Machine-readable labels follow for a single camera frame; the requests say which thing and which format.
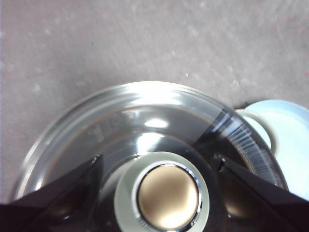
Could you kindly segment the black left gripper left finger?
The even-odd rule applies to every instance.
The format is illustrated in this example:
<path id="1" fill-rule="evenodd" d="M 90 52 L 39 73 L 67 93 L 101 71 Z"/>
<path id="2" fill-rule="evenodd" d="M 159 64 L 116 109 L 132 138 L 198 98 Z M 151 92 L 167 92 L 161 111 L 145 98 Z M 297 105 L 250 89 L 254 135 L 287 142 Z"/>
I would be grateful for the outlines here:
<path id="1" fill-rule="evenodd" d="M 55 181 L 0 206 L 2 232 L 88 232 L 103 174 L 95 156 Z"/>

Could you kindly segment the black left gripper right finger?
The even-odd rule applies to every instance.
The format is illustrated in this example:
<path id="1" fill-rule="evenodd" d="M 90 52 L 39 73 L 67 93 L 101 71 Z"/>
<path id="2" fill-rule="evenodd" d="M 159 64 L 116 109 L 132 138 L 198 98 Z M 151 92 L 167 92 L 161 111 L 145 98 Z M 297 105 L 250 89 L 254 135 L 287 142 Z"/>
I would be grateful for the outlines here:
<path id="1" fill-rule="evenodd" d="M 309 202 L 222 156 L 212 172 L 225 206 L 226 232 L 307 232 Z"/>

